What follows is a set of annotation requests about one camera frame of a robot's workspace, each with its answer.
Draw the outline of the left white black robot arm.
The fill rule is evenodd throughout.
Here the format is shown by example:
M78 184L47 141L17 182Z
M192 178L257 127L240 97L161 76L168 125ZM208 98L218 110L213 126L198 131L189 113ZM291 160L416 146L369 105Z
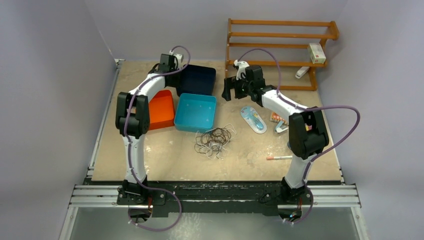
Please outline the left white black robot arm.
M122 136L126 175L118 189L118 201L131 201L137 205L152 200L152 190L147 186L144 163L145 135L150 128L149 102L165 87L178 87L183 55L170 52L160 56L159 63L148 72L146 79L129 92L117 96L115 127Z

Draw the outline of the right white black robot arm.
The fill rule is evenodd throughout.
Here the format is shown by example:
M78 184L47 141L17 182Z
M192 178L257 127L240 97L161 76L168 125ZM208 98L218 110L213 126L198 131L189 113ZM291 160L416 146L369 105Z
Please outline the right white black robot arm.
M280 198L292 204L306 192L307 176L313 158L321 154L329 144L329 135L323 112L317 107L307 108L289 99L279 88L267 85L263 69L246 61L235 61L236 76L224 79L222 97L230 101L234 97L250 97L260 107L278 114L288 122L288 145L292 160L287 174L281 180Z

